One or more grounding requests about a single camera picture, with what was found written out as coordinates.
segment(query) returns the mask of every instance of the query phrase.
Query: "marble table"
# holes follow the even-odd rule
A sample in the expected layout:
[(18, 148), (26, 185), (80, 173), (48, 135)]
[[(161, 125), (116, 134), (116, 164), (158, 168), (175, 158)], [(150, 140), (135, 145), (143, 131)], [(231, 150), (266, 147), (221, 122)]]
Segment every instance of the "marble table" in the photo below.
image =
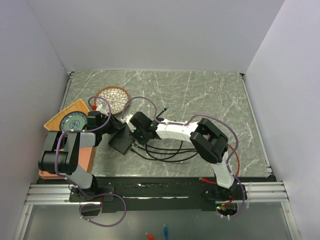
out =
[[(71, 74), (70, 85), (64, 107), (77, 99), (94, 96), (107, 86), (120, 86), (131, 97), (144, 96), (152, 99), (158, 111), (168, 108), (163, 118), (178, 122), (187, 121), (197, 113), (215, 116), (229, 124), (239, 138), (241, 177), (267, 177), (270, 173), (259, 141), (258, 132), (241, 75), (234, 72), (206, 71), (135, 71), (100, 70), (76, 71)], [(141, 111), (150, 118), (154, 116), (153, 106), (146, 100), (136, 99), (125, 114)], [(216, 125), (228, 136), (229, 143), (235, 145), (233, 135), (220, 123)], [(145, 160), (128, 151), (125, 155), (108, 145), (112, 136), (105, 134), (96, 149), (92, 174), (97, 177), (212, 177), (210, 164), (199, 155), (179, 163), (164, 163)], [(176, 149), (178, 140), (151, 140), (148, 144), (159, 148)], [(183, 148), (192, 148), (184, 143)], [(145, 151), (138, 150), (148, 157)], [(173, 159), (182, 159), (193, 153), (184, 153)], [(231, 159), (232, 169), (237, 170), (237, 161)]]

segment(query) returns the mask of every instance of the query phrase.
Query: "orange basket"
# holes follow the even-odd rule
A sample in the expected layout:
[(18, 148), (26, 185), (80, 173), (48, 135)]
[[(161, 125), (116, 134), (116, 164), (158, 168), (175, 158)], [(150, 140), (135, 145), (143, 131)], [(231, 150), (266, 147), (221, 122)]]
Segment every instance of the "orange basket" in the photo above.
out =
[(61, 120), (72, 112), (83, 112), (85, 115), (88, 116), (88, 112), (90, 111), (85, 102), (82, 99), (78, 99), (71, 105), (67, 106), (65, 109), (60, 111), (57, 115), (51, 118), (44, 127), (49, 131), (60, 131), (60, 122)]

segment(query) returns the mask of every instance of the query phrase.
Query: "gray wall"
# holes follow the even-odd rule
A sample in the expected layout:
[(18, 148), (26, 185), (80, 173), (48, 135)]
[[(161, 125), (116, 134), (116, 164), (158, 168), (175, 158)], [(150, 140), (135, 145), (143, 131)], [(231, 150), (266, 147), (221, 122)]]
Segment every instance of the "gray wall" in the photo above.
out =
[(25, 0), (0, 3), (0, 233), (11, 239), (37, 177), (67, 73)]
[(284, 0), (27, 0), (67, 71), (245, 73)]
[(287, 0), (245, 83), (303, 239), (320, 238), (320, 2)]

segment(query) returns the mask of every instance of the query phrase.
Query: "wall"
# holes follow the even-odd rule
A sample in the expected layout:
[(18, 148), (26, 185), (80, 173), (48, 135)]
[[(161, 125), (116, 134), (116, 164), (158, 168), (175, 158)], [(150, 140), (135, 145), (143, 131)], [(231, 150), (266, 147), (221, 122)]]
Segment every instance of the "wall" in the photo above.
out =
[(0, 233), (12, 239), (67, 73), (25, 0), (0, 3)]
[(286, 0), (245, 84), (303, 239), (320, 238), (320, 2)]
[(67, 71), (245, 73), (284, 0), (27, 0)]

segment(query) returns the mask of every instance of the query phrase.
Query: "patterned plate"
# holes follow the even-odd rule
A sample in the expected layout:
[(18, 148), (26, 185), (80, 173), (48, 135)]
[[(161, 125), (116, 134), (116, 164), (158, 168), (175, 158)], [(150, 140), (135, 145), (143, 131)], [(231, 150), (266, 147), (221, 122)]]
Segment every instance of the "patterned plate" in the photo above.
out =
[[(100, 96), (108, 100), (113, 115), (121, 113), (130, 98), (128, 92), (119, 86), (107, 86), (101, 89), (96, 96)], [(103, 104), (103, 107), (108, 113), (109, 107), (107, 104), (102, 99), (95, 98), (94, 105), (98, 106), (100, 104)]]
[(67, 114), (60, 122), (60, 131), (83, 130), (88, 123), (85, 113), (82, 111), (73, 111)]

